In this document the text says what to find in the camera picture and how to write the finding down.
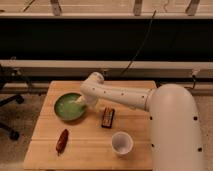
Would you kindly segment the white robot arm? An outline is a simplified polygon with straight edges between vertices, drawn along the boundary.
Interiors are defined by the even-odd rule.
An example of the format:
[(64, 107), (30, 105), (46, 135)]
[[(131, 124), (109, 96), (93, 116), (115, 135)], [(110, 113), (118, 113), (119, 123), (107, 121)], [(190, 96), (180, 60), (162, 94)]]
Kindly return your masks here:
[(80, 101), (88, 106), (105, 99), (150, 114), (153, 171), (205, 171), (199, 112), (186, 88), (111, 86), (101, 73), (93, 72), (81, 83), (80, 92)]

